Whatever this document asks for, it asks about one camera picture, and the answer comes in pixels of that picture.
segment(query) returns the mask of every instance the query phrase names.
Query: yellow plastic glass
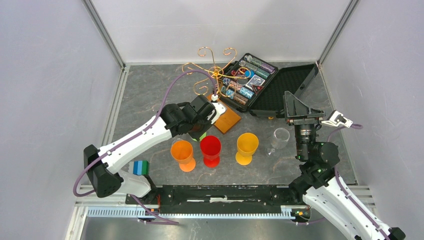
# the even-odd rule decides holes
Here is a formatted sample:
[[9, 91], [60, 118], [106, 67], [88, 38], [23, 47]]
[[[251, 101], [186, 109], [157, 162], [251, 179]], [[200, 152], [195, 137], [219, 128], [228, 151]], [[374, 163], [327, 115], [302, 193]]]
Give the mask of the yellow plastic glass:
[[250, 132], [243, 133], [237, 139], [237, 153], [235, 160], [240, 165], [248, 165], [252, 162], [252, 155], [259, 146], [258, 137]]
[[196, 160], [193, 158], [193, 146], [185, 140], [175, 142], [171, 147], [171, 155], [179, 163], [179, 168], [183, 172], [190, 172], [196, 167]]

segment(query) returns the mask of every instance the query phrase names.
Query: gold wire sculpture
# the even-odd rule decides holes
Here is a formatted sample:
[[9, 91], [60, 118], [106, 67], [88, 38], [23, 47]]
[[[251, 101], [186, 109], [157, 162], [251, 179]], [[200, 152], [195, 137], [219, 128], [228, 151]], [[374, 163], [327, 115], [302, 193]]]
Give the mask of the gold wire sculpture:
[[[225, 89], [225, 93], [224, 92], [222, 92], [221, 91], [221, 88], [222, 88], [222, 86], [224, 85], [223, 84], [223, 81], [222, 81], [222, 78], [223, 77], [225, 77], [225, 78], [229, 78], [229, 79], [233, 79], [236, 83], [237, 83], [237, 80], [238, 79], [247, 79], [247, 77], [246, 76], [228, 76], [228, 75], [224, 75], [224, 69], [226, 68], [226, 67], [228, 67], [228, 65], [230, 65], [230, 63], [232, 62], [232, 61], [234, 61], [234, 59], [236, 59], [236, 57], [237, 57], [237, 51], [236, 51], [236, 49], [234, 49], [234, 48], [232, 48], [232, 47], [227, 47], [227, 48], [225, 48], [224, 49], [224, 51], [222, 51], [222, 53], [225, 55], [225, 56], [228, 56], [228, 55], [230, 55], [232, 52], [234, 52], [234, 57], [224, 66], [224, 67], [219, 67], [219, 66], [217, 66], [216, 65], [216, 63], [215, 63], [215, 57], [214, 57], [214, 52], [212, 51], [212, 49], [211, 48], [209, 48], [209, 47], [207, 47], [207, 46], [204, 46], [204, 47], [201, 47], [201, 48], [199, 48], [198, 50], [197, 50], [197, 55], [199, 55], [200, 57], [205, 57], [206, 56], [206, 49], [208, 49], [209, 51], [210, 51], [210, 53], [211, 53], [211, 55], [212, 55], [212, 61], [213, 61], [213, 66], [212, 67], [210, 67], [209, 69], [205, 69], [205, 68], [203, 68], [203, 67], [201, 67], [201, 66], [199, 66], [199, 65], [197, 65], [196, 63], [193, 63], [193, 62], [187, 62], [186, 64], [184, 64], [182, 67], [181, 67], [181, 70], [184, 72], [184, 67], [186, 67], [187, 69], [189, 69], [189, 70], [193, 70], [193, 68], [191, 68], [190, 67], [190, 65], [192, 65], [192, 66], [194, 66], [194, 67], [196, 67], [196, 68], [199, 68], [199, 69], [201, 69], [201, 70], [204, 70], [204, 71], [206, 71], [206, 72], [208, 72], [209, 73], [209, 75], [211, 76], [211, 77], [213, 77], [215, 80], [216, 80], [216, 86], [214, 86], [215, 88], [216, 88], [216, 94], [218, 94], [218, 97], [220, 97], [220, 96], [224, 96], [224, 97], [227, 97], [227, 98], [229, 98], [229, 97], [232, 97], [232, 96], [234, 96], [234, 94], [236, 94], [236, 90], [234, 90], [233, 91], [233, 94], [232, 95], [227, 95], [226, 93], [227, 93], [227, 91], [228, 91], [228, 89], [229, 89], [229, 87], [230, 87], [230, 85], [228, 84], [228, 86], [226, 87], [226, 89]], [[193, 92], [195, 93], [195, 94], [197, 94], [197, 95], [205, 95], [206, 93], [208, 93], [208, 91], [209, 91], [209, 87], [208, 86], [205, 86], [205, 85], [201, 85], [201, 86], [198, 86], [199, 84], [201, 84], [201, 83], [203, 83], [203, 82], [206, 82], [207, 80], [208, 80], [209, 78], [205, 78], [205, 79], [203, 79], [203, 80], [200, 80], [200, 81], [198, 81], [198, 82], [196, 82], [194, 85], [193, 85]], [[199, 93], [198, 91], [199, 90], [201, 90], [201, 89], [205, 89], [204, 90], [204, 92], [203, 93]]]

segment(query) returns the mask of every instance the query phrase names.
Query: red cup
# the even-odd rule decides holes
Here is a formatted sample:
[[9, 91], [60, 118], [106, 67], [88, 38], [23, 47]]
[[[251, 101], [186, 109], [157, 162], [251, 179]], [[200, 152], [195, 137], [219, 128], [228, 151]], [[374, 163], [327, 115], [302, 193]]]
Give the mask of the red cup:
[[206, 136], [200, 142], [203, 162], [206, 167], [215, 168], [220, 164], [221, 142], [216, 136]]

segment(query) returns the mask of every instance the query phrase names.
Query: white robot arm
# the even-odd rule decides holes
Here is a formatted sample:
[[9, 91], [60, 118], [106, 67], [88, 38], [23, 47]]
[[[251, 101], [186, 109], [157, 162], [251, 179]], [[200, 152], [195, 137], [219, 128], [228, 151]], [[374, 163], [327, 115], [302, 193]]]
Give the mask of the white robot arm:
[[93, 145], [86, 147], [85, 167], [99, 156], [107, 154], [87, 172], [97, 196], [104, 198], [119, 192], [143, 197], [151, 190], [147, 178], [125, 172], [121, 168], [147, 149], [177, 135], [188, 133], [198, 140], [225, 111], [226, 108], [221, 103], [209, 102], [203, 95], [199, 95], [190, 103], [166, 105], [157, 121], [146, 131], [143, 130], [156, 116], [115, 142], [99, 149]]
[[306, 106], [288, 91], [284, 93], [284, 113], [287, 123], [294, 126], [296, 159], [304, 162], [299, 166], [301, 176], [288, 186], [292, 198], [316, 209], [349, 240], [405, 239], [400, 228], [389, 227], [369, 211], [338, 175], [338, 147], [332, 142], [316, 141], [321, 124], [357, 126], [338, 111], [322, 121], [324, 111]]

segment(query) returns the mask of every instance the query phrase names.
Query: white wall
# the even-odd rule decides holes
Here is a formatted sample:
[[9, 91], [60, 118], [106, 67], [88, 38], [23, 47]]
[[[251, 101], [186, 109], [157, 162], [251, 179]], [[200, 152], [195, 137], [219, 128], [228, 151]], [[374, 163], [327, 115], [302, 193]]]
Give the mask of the white wall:
[[359, 181], [381, 218], [407, 239], [424, 219], [424, 17], [422, 0], [360, 1], [324, 77], [337, 110], [363, 130], [343, 130]]
[[211, 62], [236, 48], [269, 61], [317, 60], [349, 0], [92, 0], [127, 63]]
[[0, 3], [0, 235], [59, 240], [120, 69], [80, 0]]

